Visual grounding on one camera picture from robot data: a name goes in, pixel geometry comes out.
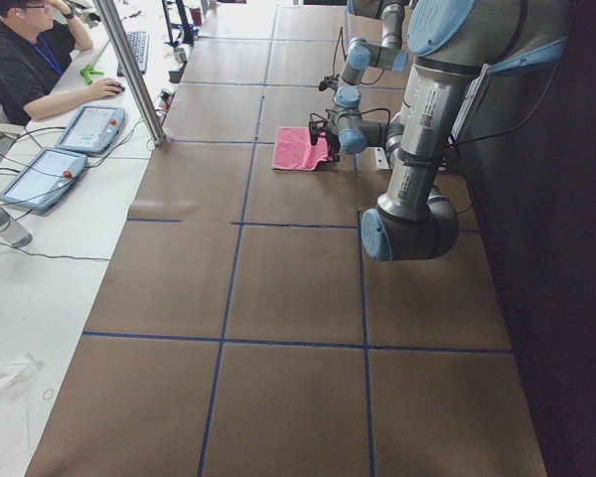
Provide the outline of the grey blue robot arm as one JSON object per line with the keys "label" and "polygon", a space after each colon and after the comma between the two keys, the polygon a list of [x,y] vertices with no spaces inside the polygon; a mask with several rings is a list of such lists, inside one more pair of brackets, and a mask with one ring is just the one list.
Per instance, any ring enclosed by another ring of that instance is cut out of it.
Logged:
{"label": "grey blue robot arm", "polygon": [[369,42],[362,37],[351,39],[342,82],[359,85],[368,68],[403,73],[408,63],[408,53],[403,45],[403,22],[408,1],[402,0],[350,0],[347,11],[352,16],[381,21],[381,40]]}
{"label": "grey blue robot arm", "polygon": [[[569,1],[350,1],[350,14],[379,20],[380,43],[352,39],[323,131],[335,149],[383,149],[387,191],[363,213],[362,241],[375,260],[432,259],[459,232],[457,213],[435,186],[452,126],[481,73],[528,71],[557,62],[572,15]],[[366,121],[358,86],[367,68],[410,75],[401,116]]]}

